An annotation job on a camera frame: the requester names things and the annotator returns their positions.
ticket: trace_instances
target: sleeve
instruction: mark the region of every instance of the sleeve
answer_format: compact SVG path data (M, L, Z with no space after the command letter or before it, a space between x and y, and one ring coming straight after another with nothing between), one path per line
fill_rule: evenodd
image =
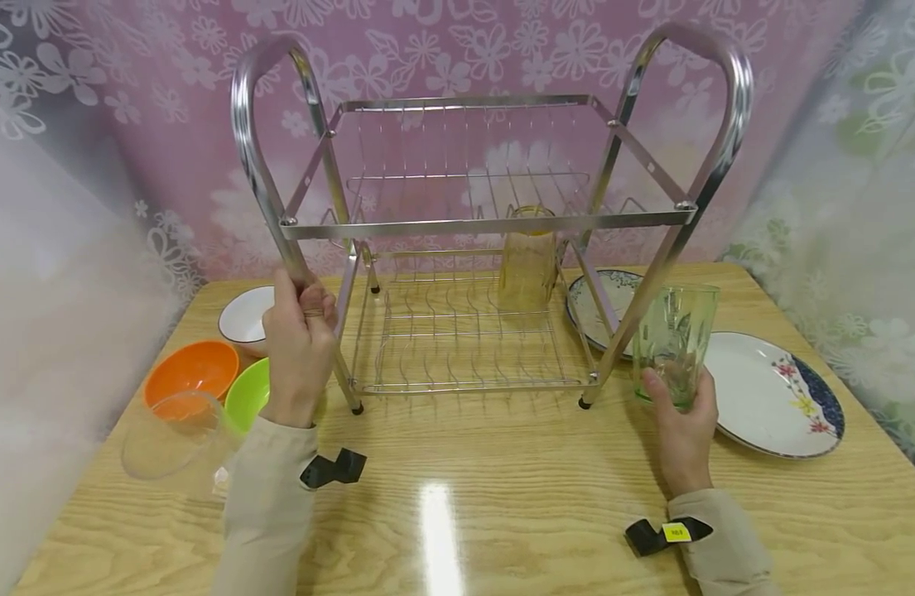
M212 596L294 595L314 502L299 476L317 450L315 428L255 420L231 465Z
M671 519L693 517L713 527L700 541L682 545L689 575L702 596L779 596L772 560L749 516L728 493L700 490L669 502Z

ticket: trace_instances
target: floral plate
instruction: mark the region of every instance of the floral plate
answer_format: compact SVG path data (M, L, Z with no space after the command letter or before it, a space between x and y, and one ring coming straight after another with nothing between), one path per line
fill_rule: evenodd
M621 320L633 300L633 294L639 282L642 281L642 276L621 269L600 269L597 274L600 275L600 283L603 285L606 295L609 296L609 303L613 306L616 318ZM596 309L596 302L593 300L593 293L590 292L589 284L584 276L577 277L570 284L570 292L566 296L566 316L569 316L570 322L579 329L574 312L578 314L579 320L583 324L583 334L586 336L587 343L597 350L605 352L606 345L609 343L609 335L606 333L606 325L603 325L600 312ZM633 357L632 344L626 345L623 357Z
M706 367L715 377L719 428L742 445L807 459L830 453L845 434L845 413L825 379L764 339L716 331Z

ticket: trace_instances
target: white bowl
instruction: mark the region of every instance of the white bowl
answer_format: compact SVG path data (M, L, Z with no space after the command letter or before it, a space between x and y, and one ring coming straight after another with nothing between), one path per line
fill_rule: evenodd
M235 296L219 315L219 333L245 353L259 358L268 356L262 315L274 303L275 288L270 285L252 288Z

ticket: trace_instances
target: plate rim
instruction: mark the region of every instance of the plate rim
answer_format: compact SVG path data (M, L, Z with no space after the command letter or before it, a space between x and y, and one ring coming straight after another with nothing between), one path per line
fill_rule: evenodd
M813 371L815 373L815 375L817 375L817 377L819 377L821 379L821 381L826 384L829 397L831 397L831 399L834 400L836 404L838 404L838 409L839 409L839 412L841 413L841 419L845 420L845 409L841 408L841 402L838 401L838 396L835 395L834 389L832 389L831 387L828 387L828 383L826 382L825 377L823 377L821 375L821 373L818 372L817 370L815 370L814 368L811 368L810 364L805 362L804 359L796 356L795 353L792 352L791 350L786 350L781 345L774 344L774 343L772 343L772 341L769 341L768 339L763 339L758 336L754 336L751 333L745 333L745 332L741 332L741 331L728 331L725 329L720 329L719 331L713 331L712 333L709 334L709 345L710 346L712 346L712 336L715 336L715 334L733 334L734 336L745 336L747 338L756 339L756 340L760 341L760 343L768 344L778 350L782 350L784 353L788 353L788 355L791 356L793 359L795 359L797 363L802 363L805 366L807 366L809 370ZM810 453L808 455L791 455L789 453L781 453L781 452L777 452L777 451L772 451L761 445L755 445L750 440L742 439L741 437L739 437L738 434L735 434L732 430L730 430L730 429L726 428L724 425L722 425L721 421L717 421L715 423L715 426L716 426L716 428L719 428L720 431L722 431L723 435L726 435L726 437L728 437L729 439L734 440L735 443L744 445L744 446L749 447L750 449L754 449L760 453L765 453L766 455L771 455L771 456L775 456L777 458L782 458L782 459L814 459L814 458L820 458L823 456L827 456L829 453L833 452L836 448L838 448L838 445L841 444L841 440L845 438L844 431L842 431L842 435L840 437L835 437L835 443L832 444L832 446L828 447L826 450L819 451L817 453Z
M603 271L618 271L618 272L624 272L624 274L628 274L628 275L631 275L631 276L638 277L639 280L642 280L642 278L645 277L645 276L639 275L637 272L626 271L625 269L615 269L615 268L613 268L613 267L604 267L604 268L602 268L602 269L597 269L597 270L596 270L597 274L600 274L600 272L603 272ZM568 319L570 320L570 324L571 324L572 326L574 326L574 329L576 330L576 333L582 334L582 336L583 336L584 338L586 338L586 341L587 341L587 343L590 345L590 347L593 347L593 348L595 348L596 350L599 350L600 352L605 352L605 351L606 351L606 346L605 346L605 345L602 345L602 344L600 344L600 343L598 343L598 341L596 341L595 339L591 338L590 335L589 335L588 333L586 333L585 331L582 331L581 328L579 328L579 325L576 324L576 318L575 318L574 314L572 314L572 312L571 312L570 299L571 299L571 296L572 296L572 291L574 290L574 286L575 286L578 282L581 282L581 281L584 282L584 279L585 279L585 278L586 278L586 275L585 275L585 274L582 275L582 276L578 276L574 281L572 281L572 282L570 283L569 286L566 287L566 318L568 318ZM623 357L623 358L631 358L631 357L628 356L626 353L623 353L622 357Z

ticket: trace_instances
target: wrist strap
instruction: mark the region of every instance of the wrist strap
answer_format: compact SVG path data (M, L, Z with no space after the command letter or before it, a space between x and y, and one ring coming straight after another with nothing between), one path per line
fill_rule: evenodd
M308 488L321 488L333 481L342 484L356 483L358 478L361 478L364 462L367 460L368 458L360 453L342 447L338 453L338 459L334 462L319 455L315 456L305 471L301 472L299 479Z
M637 553L637 557L648 557L677 542L702 540L712 532L712 526L708 523L691 517L676 518L663 523L659 532L653 529L649 520L639 520L626 528L626 540Z

